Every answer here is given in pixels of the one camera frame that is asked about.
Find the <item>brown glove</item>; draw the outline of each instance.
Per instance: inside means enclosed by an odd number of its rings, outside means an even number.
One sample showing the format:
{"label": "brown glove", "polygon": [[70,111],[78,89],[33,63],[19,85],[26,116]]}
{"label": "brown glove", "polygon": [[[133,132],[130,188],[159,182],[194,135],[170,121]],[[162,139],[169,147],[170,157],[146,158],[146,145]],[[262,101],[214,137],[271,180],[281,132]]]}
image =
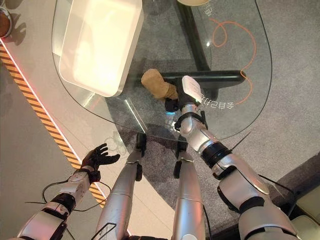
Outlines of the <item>brown glove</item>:
{"label": "brown glove", "polygon": [[165,82],[157,69],[147,70],[141,78],[141,83],[156,99],[178,99],[176,86]]}

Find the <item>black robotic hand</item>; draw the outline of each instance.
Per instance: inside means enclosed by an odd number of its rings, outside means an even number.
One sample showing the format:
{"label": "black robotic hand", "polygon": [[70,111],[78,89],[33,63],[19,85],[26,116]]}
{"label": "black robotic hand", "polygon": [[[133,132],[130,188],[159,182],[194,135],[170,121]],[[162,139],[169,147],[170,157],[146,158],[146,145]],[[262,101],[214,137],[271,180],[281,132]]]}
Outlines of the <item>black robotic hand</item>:
{"label": "black robotic hand", "polygon": [[114,164],[117,162],[120,158],[120,155],[113,155],[108,156],[108,147],[107,144],[101,144],[100,146],[97,146],[95,149],[91,150],[83,159],[81,168],[84,166],[90,166],[95,171],[98,170],[100,165],[108,165],[108,164]]}

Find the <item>yellow black striped tape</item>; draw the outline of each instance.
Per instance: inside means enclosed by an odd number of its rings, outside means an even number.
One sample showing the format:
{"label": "yellow black striped tape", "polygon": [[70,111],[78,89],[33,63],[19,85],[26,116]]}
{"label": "yellow black striped tape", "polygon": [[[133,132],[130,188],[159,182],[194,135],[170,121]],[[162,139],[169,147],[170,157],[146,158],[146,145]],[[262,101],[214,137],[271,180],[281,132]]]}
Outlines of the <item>yellow black striped tape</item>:
{"label": "yellow black striped tape", "polygon": [[[44,127],[47,129],[53,140],[59,146],[67,160],[70,162],[71,166],[75,169],[79,169],[80,159],[74,153],[74,150],[71,148],[68,141],[62,135],[61,131],[59,131],[57,125],[54,123],[53,119],[50,117],[48,111],[44,108],[44,106],[39,101],[37,95],[32,90],[27,80],[23,77],[22,73],[19,70],[19,67],[16,65],[10,54],[4,48],[2,44],[0,44],[0,59],[3,62],[6,69],[9,71],[10,75],[13,77],[13,80],[18,85],[22,94],[25,96],[28,103],[33,108],[35,114],[39,117]],[[105,199],[104,195],[100,191],[100,189],[95,185],[95,183],[91,184],[90,192],[93,197],[100,203],[100,206],[103,208],[105,202],[101,202]]]}

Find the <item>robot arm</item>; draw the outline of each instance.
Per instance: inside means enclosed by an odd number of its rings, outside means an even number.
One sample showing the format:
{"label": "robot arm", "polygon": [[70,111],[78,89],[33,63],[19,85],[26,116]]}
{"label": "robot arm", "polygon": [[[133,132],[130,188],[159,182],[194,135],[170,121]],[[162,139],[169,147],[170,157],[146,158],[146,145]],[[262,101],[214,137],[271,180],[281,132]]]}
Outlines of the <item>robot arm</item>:
{"label": "robot arm", "polygon": [[241,239],[296,240],[295,229],[289,218],[272,203],[266,184],[242,158],[207,130],[205,121],[196,116],[199,102],[185,93],[183,84],[178,82],[176,87],[182,113],[177,128],[211,168],[213,176],[220,180],[217,190],[221,199],[240,213]]}
{"label": "robot arm", "polygon": [[90,151],[83,159],[81,168],[76,170],[59,193],[34,214],[14,239],[60,240],[67,228],[67,218],[81,202],[91,183],[100,180],[100,165],[115,163],[120,155],[107,156],[107,144]]}

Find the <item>white tray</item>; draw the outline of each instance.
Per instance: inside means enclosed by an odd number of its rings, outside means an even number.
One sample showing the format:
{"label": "white tray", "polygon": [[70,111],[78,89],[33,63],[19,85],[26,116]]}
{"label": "white tray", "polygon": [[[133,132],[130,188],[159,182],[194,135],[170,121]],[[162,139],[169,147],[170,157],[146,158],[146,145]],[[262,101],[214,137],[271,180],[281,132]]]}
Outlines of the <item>white tray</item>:
{"label": "white tray", "polygon": [[61,77],[104,97],[119,95],[143,19],[142,0],[73,0],[59,62]]}

